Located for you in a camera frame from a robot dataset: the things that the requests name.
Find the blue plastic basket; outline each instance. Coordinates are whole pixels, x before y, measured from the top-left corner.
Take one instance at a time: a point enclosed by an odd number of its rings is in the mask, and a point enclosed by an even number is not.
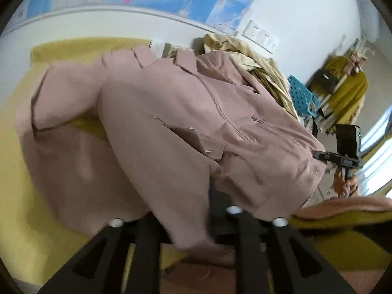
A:
[[[294,108],[297,113],[305,116],[317,117],[320,101],[294,76],[289,76],[288,80],[290,83],[291,99],[293,100]],[[310,109],[310,103],[314,104],[316,108],[314,111]]]

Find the window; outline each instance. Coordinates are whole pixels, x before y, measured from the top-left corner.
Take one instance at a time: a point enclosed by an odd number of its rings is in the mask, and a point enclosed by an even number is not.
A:
[[[387,129],[389,118],[392,113],[392,105],[386,110],[383,116],[373,126],[372,129],[361,139],[361,152],[365,152],[371,148],[376,142],[378,142],[385,134]]]
[[[379,121],[363,137],[361,151],[366,152],[383,140],[387,128],[390,127],[392,105],[386,110]],[[359,191],[361,195],[372,194],[392,180],[392,138],[386,140],[377,152],[359,170]]]

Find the beige cloth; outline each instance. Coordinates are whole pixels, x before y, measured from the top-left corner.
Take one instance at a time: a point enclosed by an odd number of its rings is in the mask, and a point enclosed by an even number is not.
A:
[[[212,248],[208,182],[257,218],[288,217],[312,194],[324,147],[226,52],[120,50],[40,77],[17,132],[37,189],[66,226],[96,233],[152,210],[180,249]],[[106,136],[69,122],[98,116]]]
[[[244,41],[232,36],[209,33],[204,37],[206,53],[215,50],[230,52],[230,57],[242,68],[250,70],[260,83],[271,93],[275,100],[299,121],[290,95],[290,84],[287,78],[279,71],[272,58],[264,58],[254,52]]]
[[[235,270],[201,264],[175,264],[162,275],[161,294],[235,294]]]

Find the light switch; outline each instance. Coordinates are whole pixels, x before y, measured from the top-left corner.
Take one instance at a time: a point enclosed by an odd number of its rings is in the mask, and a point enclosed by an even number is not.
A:
[[[273,36],[270,32],[253,20],[249,21],[249,24],[242,35],[260,45],[271,54],[274,53],[275,48],[279,44],[279,39],[276,36]]]
[[[256,42],[256,39],[258,38],[260,31],[261,31],[261,26],[257,24],[255,21],[250,20],[248,26],[246,27],[242,35]]]

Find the yellow blanket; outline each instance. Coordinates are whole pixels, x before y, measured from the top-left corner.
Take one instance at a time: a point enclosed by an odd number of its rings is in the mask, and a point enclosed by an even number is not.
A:
[[[48,62],[65,59],[91,62],[103,52],[139,44],[149,45],[150,41],[111,37],[71,39],[40,45],[31,51],[32,69],[0,111],[0,257],[13,277],[43,285],[89,240],[88,236],[60,226],[36,193],[14,130],[18,103],[27,97],[32,83],[45,72]],[[97,128],[91,121],[77,122],[75,126],[91,132]],[[184,252],[165,249],[162,267],[184,256]]]
[[[386,269],[392,256],[353,227],[392,220],[392,211],[348,211],[330,218],[311,220],[292,217],[290,225],[297,229],[336,229],[339,232],[320,234],[313,245],[338,271]]]

